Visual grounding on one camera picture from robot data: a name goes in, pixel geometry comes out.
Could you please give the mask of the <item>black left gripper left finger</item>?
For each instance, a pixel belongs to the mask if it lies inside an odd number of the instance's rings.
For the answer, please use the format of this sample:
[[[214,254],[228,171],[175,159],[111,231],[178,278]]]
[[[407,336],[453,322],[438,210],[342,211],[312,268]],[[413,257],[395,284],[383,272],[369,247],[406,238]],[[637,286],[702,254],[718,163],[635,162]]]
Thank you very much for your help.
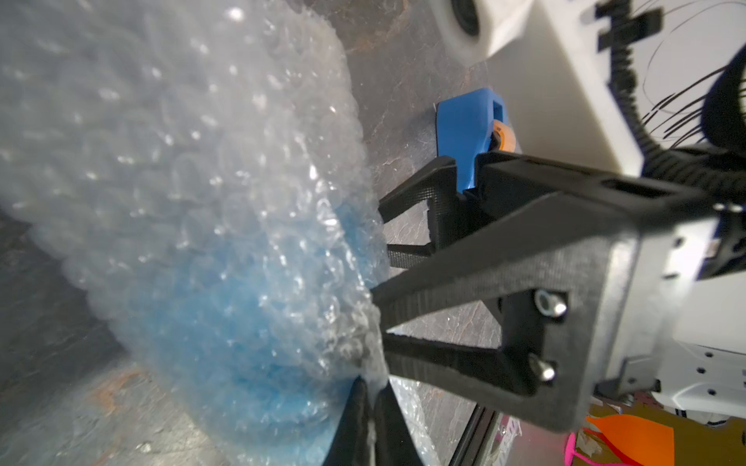
[[[371,403],[367,383],[357,378],[352,385],[332,443],[322,465],[367,466],[371,464]]]

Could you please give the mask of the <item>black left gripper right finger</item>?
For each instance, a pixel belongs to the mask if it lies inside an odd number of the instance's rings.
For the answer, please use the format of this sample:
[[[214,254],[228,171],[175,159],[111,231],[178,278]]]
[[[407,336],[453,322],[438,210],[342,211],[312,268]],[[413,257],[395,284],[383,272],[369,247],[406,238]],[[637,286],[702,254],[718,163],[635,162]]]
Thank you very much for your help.
[[[423,466],[412,440],[392,384],[380,391],[374,408],[375,464],[377,466]]]

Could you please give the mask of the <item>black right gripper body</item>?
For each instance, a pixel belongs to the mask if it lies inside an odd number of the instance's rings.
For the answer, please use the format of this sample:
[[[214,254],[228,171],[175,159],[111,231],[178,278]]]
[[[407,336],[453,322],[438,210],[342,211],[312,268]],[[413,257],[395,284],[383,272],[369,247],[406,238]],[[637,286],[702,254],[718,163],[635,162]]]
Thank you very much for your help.
[[[619,338],[627,358],[600,383],[608,399],[651,390],[659,402],[745,399],[745,217],[677,228],[652,291],[631,300]]]

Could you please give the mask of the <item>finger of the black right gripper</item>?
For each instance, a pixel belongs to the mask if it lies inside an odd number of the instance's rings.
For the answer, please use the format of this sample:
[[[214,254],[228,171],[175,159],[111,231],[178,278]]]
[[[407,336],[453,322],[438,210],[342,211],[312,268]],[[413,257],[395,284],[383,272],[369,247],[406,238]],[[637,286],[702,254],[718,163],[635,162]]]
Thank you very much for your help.
[[[693,217],[699,203],[699,192],[693,188],[506,151],[476,156],[475,184],[471,188],[458,188],[458,173],[456,159],[439,156],[381,199],[379,212],[386,223],[418,203],[427,203],[429,242],[390,244],[388,255],[392,266],[411,268],[488,224],[551,194],[564,193],[620,205],[653,221],[667,217],[685,221]]]
[[[716,216],[653,221],[570,194],[534,201],[374,289],[390,372],[554,432],[583,421],[596,387],[627,358],[631,300],[652,291],[676,230]],[[485,349],[392,333],[475,301],[497,301],[502,340]]]

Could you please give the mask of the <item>blue tape dispenser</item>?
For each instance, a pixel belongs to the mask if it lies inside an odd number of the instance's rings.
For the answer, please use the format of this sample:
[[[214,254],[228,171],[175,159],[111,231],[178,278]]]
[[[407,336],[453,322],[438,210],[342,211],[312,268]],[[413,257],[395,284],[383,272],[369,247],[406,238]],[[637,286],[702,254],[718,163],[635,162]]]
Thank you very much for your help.
[[[456,161],[458,192],[474,188],[476,157],[493,150],[495,120],[512,129],[503,99],[488,87],[436,106],[437,154]]]

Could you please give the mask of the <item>blue plastic wine glass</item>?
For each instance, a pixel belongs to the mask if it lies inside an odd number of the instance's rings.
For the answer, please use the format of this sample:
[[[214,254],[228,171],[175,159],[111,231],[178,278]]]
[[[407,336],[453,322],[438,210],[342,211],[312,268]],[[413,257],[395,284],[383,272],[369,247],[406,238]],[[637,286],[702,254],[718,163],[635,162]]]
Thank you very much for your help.
[[[380,216],[343,204],[179,257],[122,297],[116,336],[234,465],[320,465],[357,379],[387,382],[371,289]]]

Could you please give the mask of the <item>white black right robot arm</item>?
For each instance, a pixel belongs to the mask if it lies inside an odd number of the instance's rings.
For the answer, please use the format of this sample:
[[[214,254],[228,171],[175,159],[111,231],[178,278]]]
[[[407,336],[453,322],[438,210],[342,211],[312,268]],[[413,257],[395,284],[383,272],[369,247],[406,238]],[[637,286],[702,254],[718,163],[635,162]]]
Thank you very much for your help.
[[[715,291],[722,208],[706,193],[496,151],[473,188],[438,157],[379,211],[421,202],[429,242],[390,246],[399,274],[373,291],[392,374],[554,432],[639,390],[744,416],[744,351],[683,337]]]

